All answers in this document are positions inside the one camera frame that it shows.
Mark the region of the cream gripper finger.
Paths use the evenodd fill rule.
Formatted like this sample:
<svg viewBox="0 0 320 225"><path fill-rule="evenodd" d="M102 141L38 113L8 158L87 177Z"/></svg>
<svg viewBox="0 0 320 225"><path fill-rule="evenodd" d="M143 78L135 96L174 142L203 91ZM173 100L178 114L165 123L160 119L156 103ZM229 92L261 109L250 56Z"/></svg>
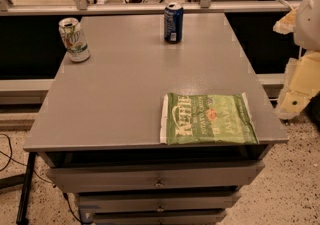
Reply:
<svg viewBox="0 0 320 225"><path fill-rule="evenodd" d="M279 34L292 33L294 31L296 14L296 9L291 10L274 24L273 31Z"/></svg>
<svg viewBox="0 0 320 225"><path fill-rule="evenodd" d="M280 91L276 115L282 120L298 116L320 92L320 53L308 50L300 59L290 58Z"/></svg>

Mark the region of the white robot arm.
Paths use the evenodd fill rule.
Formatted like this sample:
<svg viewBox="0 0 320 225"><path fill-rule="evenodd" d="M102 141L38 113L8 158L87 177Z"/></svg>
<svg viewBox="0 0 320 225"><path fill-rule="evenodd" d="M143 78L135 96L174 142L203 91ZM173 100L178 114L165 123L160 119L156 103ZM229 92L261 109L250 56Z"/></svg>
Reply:
<svg viewBox="0 0 320 225"><path fill-rule="evenodd" d="M298 116L320 92L320 0L302 0L273 26L280 34L292 33L299 47L297 59L285 68L284 86L275 112L282 120Z"/></svg>

